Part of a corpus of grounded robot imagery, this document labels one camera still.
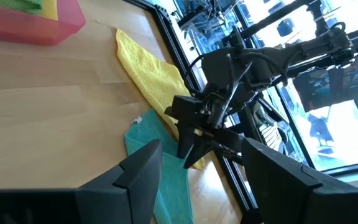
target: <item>red plastic container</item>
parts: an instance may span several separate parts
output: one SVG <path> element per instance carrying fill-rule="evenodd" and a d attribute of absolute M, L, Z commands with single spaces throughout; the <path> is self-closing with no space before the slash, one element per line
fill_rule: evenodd
<path fill-rule="evenodd" d="M 84 25 L 77 0 L 57 0 L 58 21 L 0 7 L 0 40 L 56 45 Z"/>

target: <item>green cloth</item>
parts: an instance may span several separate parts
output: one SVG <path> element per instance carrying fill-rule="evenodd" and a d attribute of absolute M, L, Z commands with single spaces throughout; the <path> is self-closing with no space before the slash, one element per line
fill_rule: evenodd
<path fill-rule="evenodd" d="M 164 128 L 155 110 L 149 110 L 142 119 L 125 134 L 125 145 L 131 155 L 150 141 L 161 140 L 162 173 L 153 210 L 155 219 L 158 224 L 193 224 L 185 161 L 176 157 L 178 143 Z"/>
<path fill-rule="evenodd" d="M 0 0 L 0 7 L 29 14 L 41 14 L 43 0 Z"/>

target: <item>yellow towel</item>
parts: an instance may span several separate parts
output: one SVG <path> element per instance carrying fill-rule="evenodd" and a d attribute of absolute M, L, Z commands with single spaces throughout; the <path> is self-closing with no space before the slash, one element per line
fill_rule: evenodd
<path fill-rule="evenodd" d="M 58 20 L 57 0 L 44 0 L 44 6 L 40 16 L 57 21 Z"/>
<path fill-rule="evenodd" d="M 119 29 L 117 30 L 116 40 L 118 44 L 117 55 L 122 66 L 146 100 L 168 123 L 178 139 L 179 134 L 175 120 L 164 114 L 165 109 L 172 105 L 173 96 L 190 96 L 178 69 L 174 65 L 155 58 Z M 197 169 L 203 169 L 204 166 L 205 161 L 203 159 L 193 165 Z"/>

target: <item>glass window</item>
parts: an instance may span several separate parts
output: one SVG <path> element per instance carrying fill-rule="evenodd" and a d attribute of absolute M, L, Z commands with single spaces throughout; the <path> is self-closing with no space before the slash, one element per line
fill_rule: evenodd
<path fill-rule="evenodd" d="M 305 113 L 292 81 L 279 85 L 318 170 L 358 164 L 358 109 L 346 101 Z"/>
<path fill-rule="evenodd" d="M 294 0 L 242 0 L 239 8 L 249 26 L 258 23 Z M 331 27 L 342 21 L 346 32 L 358 29 L 358 0 L 321 0 L 324 19 Z M 302 6 L 291 14 L 256 33 L 259 47 L 275 47 L 315 38 L 316 24 L 307 7 Z"/>
<path fill-rule="evenodd" d="M 240 10 L 248 25 L 252 25 L 291 2 L 293 0 L 243 0 Z M 346 32 L 358 29 L 358 0 L 321 2 L 321 12 L 328 26 L 343 21 L 346 23 Z M 285 47 L 285 44 L 315 38 L 315 30 L 313 16 L 303 6 L 261 30 L 255 37 L 259 47 Z M 358 163 L 358 110 L 353 101 L 306 113 L 291 80 L 285 88 L 280 84 L 279 89 L 318 170 Z M 277 93 L 271 90 L 267 92 L 272 104 L 283 111 Z"/>
<path fill-rule="evenodd" d="M 270 103 L 272 106 L 274 106 L 286 119 L 288 119 L 287 114 L 284 110 L 284 106 L 280 100 L 280 97 L 275 90 L 274 87 L 271 87 L 265 91 L 263 91 L 265 100 Z M 288 137 L 288 143 L 286 145 L 286 155 L 291 157 L 292 159 L 302 162 L 304 164 L 307 164 L 307 161 L 305 159 L 305 156 L 302 153 L 302 150 L 299 146 L 298 141 L 296 140 L 296 137 L 291 129 L 291 126 L 285 122 L 279 122 L 278 127 L 282 129 L 285 134 Z"/>

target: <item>wooden surface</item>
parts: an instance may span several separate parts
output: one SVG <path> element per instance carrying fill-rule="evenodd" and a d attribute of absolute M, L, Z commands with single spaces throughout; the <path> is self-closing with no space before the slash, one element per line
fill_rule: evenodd
<path fill-rule="evenodd" d="M 79 2 L 86 25 L 60 45 L 0 42 L 0 189 L 79 187 L 126 157 L 124 133 L 150 106 L 116 58 L 117 28 L 172 63 L 148 12 Z M 216 158 L 206 158 L 205 170 L 189 171 L 195 223 L 239 223 Z"/>

